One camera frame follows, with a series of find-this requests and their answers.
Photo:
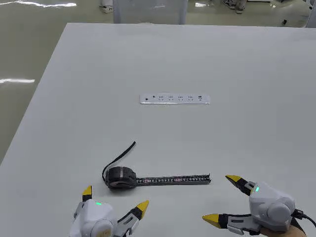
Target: white table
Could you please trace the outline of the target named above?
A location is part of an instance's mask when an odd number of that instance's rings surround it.
[[[92,184],[118,217],[150,200],[135,237],[232,237],[201,218],[249,212],[225,174],[266,181],[316,218],[315,40],[314,29],[68,24],[0,166],[1,236],[66,237]],[[141,105],[145,92],[211,104]],[[212,183],[110,192],[101,171],[133,140],[118,165]]]

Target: gray floor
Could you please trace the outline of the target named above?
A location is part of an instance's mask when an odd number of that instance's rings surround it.
[[[0,0],[0,162],[67,22],[112,23],[98,0]],[[220,0],[189,0],[187,24],[303,27],[301,0],[248,2],[242,15]]]

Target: white power strip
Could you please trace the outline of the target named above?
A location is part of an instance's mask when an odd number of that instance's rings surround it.
[[[146,93],[139,97],[141,104],[209,104],[206,94]]]

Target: tape measure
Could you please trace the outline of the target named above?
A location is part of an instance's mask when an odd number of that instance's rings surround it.
[[[211,182],[210,174],[137,178],[136,173],[128,167],[117,166],[106,171],[106,169],[111,164],[126,155],[135,144],[136,142],[133,142],[132,145],[126,149],[126,151],[124,151],[114,161],[104,167],[102,179],[110,189],[131,189],[138,186],[161,185],[205,185]]]

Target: electrical outlet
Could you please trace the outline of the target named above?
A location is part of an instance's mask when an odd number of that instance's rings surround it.
[[[140,95],[141,104],[209,104],[206,94],[145,93]]]

